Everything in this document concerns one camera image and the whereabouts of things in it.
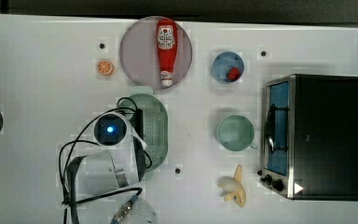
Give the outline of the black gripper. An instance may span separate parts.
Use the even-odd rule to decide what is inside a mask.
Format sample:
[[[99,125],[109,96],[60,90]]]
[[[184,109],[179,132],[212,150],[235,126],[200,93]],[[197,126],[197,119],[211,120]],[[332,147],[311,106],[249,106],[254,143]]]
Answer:
[[[141,137],[140,140],[138,140],[136,137],[133,138],[134,143],[134,149],[135,149],[135,157],[136,157],[136,165],[137,165],[137,172],[139,176],[139,180],[142,180],[145,176],[145,170],[146,170],[146,162],[145,162],[145,152],[144,148],[142,146],[142,137],[144,134],[143,131],[143,111],[141,109],[137,109],[133,116],[130,119],[130,123],[136,133]]]

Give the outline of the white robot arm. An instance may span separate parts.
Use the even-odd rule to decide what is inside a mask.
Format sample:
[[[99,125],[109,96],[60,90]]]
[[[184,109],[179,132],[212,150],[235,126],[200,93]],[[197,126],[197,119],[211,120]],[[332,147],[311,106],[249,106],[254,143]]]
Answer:
[[[61,168],[63,204],[69,208],[72,224],[82,224],[80,205],[129,192],[130,198],[109,220],[109,224],[123,224],[143,191],[134,185],[152,165],[145,152],[143,111],[117,107],[92,119],[84,130],[91,131],[88,143],[98,151],[69,158]]]

